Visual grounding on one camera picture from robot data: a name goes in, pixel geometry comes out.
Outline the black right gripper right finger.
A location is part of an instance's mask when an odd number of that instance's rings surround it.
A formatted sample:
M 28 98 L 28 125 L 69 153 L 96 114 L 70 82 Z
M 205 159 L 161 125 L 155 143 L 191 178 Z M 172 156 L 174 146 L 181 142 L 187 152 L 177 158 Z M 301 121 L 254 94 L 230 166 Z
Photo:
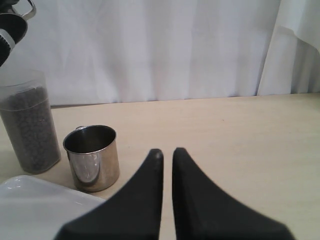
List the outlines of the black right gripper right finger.
M 239 202 L 199 168 L 187 150 L 172 157 L 172 205 L 178 240 L 293 240 L 291 231 Z

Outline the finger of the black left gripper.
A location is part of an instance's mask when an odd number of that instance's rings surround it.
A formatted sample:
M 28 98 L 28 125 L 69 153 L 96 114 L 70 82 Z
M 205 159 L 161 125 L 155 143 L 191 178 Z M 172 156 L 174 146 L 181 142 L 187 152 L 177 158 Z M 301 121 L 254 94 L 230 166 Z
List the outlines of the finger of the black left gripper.
M 27 21 L 18 14 L 0 14 L 0 66 L 27 32 Z

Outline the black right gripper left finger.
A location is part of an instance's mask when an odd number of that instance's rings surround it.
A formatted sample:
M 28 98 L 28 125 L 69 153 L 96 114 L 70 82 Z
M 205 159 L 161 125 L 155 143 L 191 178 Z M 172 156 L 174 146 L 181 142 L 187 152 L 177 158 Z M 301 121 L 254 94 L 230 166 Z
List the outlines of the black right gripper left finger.
M 111 198 L 64 224 L 57 240 L 157 240 L 160 235 L 164 156 L 151 149 L 132 178 Z

